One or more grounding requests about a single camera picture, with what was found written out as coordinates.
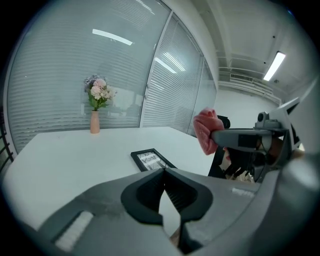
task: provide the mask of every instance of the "towel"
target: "towel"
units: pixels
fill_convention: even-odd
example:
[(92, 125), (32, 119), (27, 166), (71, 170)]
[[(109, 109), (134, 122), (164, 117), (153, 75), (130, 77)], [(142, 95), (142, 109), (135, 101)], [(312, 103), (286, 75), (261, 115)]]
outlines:
[(216, 111), (206, 107), (193, 118), (193, 127), (203, 152), (206, 155), (216, 152), (218, 145), (211, 139), (210, 134), (225, 129)]

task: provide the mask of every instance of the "white ceiling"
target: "white ceiling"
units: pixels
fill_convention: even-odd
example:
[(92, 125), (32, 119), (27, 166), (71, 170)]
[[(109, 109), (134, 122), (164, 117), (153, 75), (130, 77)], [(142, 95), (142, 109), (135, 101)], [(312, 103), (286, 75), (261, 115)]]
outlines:
[(221, 72), (262, 79), (277, 51), (286, 54), (268, 83), (288, 95), (319, 74), (316, 47), (295, 18), (268, 0), (192, 0), (216, 46)]

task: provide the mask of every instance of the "horizontal blinds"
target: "horizontal blinds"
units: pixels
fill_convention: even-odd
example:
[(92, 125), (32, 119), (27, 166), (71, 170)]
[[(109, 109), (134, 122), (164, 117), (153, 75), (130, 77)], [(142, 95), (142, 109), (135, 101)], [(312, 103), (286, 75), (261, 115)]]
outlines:
[(117, 91), (99, 110), (100, 127), (138, 127), (155, 44), (169, 14), (156, 0), (57, 0), (42, 11), (9, 77), (8, 119), (17, 152), (38, 133), (89, 129), (92, 107), (83, 80), (93, 74)]
[(199, 91), (195, 101), (190, 126), (187, 132), (189, 135), (196, 136), (193, 124), (193, 118), (195, 117), (195, 115), (198, 115), (199, 112), (204, 108), (212, 109), (215, 105), (216, 96), (217, 89), (215, 86), (215, 82), (210, 72), (208, 63), (206, 60), (204, 60)]
[(172, 17), (155, 56), (143, 127), (172, 127), (186, 133), (197, 97), (202, 54)]

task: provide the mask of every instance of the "vase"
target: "vase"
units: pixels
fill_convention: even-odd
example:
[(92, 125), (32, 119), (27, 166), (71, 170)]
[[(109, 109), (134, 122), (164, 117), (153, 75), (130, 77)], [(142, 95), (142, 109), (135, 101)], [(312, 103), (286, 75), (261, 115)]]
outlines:
[(93, 110), (91, 113), (90, 132), (92, 134), (98, 134), (100, 132), (99, 112), (98, 111)]

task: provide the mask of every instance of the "tabletop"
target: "tabletop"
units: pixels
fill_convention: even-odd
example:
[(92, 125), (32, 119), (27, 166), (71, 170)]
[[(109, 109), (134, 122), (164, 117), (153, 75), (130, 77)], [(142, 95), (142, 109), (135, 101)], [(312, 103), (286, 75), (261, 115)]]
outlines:
[[(207, 176), (214, 155), (198, 140), (170, 127), (46, 132), (14, 159), (2, 183), (15, 216), (39, 229), (56, 210), (90, 187), (140, 172), (131, 152), (156, 149), (178, 169)], [(170, 235), (180, 216), (167, 195), (159, 213)]]

